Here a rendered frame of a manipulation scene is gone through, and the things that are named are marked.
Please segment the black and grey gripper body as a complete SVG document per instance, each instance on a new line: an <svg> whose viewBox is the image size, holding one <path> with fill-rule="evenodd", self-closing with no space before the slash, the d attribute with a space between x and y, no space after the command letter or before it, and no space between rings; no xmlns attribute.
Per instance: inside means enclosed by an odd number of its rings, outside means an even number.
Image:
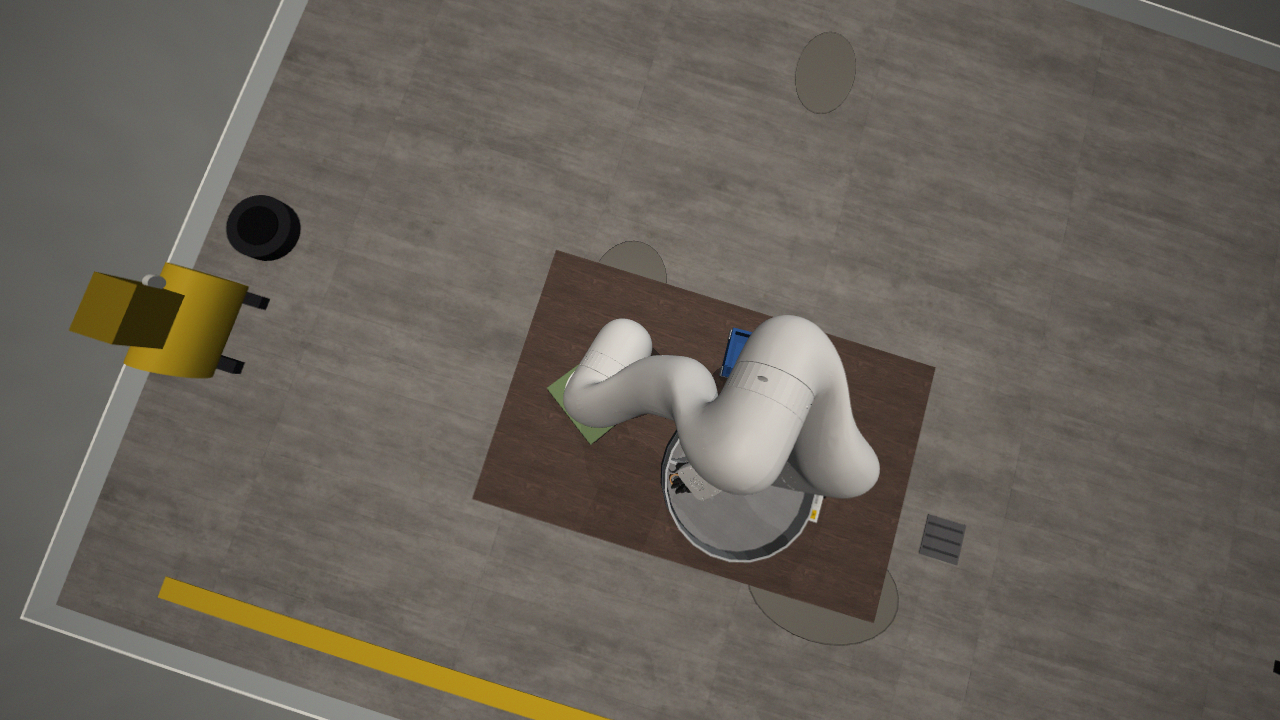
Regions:
<svg viewBox="0 0 1280 720"><path fill-rule="evenodd" d="M704 480L698 471L694 470L689 460L685 462L686 464L684 464L684 466L678 468L678 477L698 500L703 501L722 492L722 489L717 489L714 486L710 486L707 480Z"/></svg>

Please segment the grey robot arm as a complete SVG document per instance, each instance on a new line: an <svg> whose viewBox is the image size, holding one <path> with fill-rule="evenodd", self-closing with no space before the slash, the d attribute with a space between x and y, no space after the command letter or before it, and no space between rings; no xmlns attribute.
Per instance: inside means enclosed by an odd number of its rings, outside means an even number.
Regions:
<svg viewBox="0 0 1280 720"><path fill-rule="evenodd" d="M570 375L563 404L573 420L593 428L643 414L673 420L694 470L731 495L754 495L774 482L852 498L876 486L881 471L854 421L835 345L803 316L772 316L758 325L721 395L701 363L652 356L646 329L614 319Z"/></svg>

